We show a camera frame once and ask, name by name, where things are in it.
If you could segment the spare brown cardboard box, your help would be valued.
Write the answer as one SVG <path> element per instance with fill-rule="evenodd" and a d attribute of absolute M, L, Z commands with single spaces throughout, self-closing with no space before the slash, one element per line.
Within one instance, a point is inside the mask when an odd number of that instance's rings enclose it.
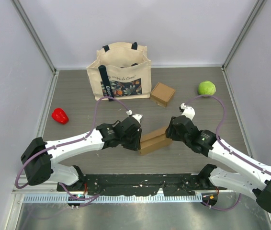
<path fill-rule="evenodd" d="M 146 135 L 140 140 L 140 156 L 147 155 L 161 148 L 167 147 L 172 143 L 172 139 L 166 136 L 167 127 L 162 127 Z"/>

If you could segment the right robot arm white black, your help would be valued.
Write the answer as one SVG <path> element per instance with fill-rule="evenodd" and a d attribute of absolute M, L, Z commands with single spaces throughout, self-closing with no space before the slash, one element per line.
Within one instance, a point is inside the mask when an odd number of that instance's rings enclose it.
<path fill-rule="evenodd" d="M 193 152 L 219 161 L 235 173 L 225 172 L 216 166 L 205 166 L 199 176 L 203 189 L 223 187 L 244 194 L 271 213 L 271 166 L 265 165 L 231 147 L 217 134 L 199 130 L 190 118 L 173 116 L 166 136 L 183 142 Z"/>

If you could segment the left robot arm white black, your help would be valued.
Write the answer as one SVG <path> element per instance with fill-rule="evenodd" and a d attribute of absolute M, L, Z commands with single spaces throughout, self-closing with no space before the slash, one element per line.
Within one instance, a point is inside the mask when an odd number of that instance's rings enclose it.
<path fill-rule="evenodd" d="M 27 184 L 35 186 L 51 181 L 58 184 L 58 191 L 83 189 L 86 177 L 81 169 L 76 165 L 62 165 L 61 161 L 119 145 L 128 150 L 139 150 L 141 118 L 139 114 L 130 115 L 115 124 L 103 123 L 91 132 L 62 140 L 45 142 L 42 137 L 33 139 L 21 156 Z"/>

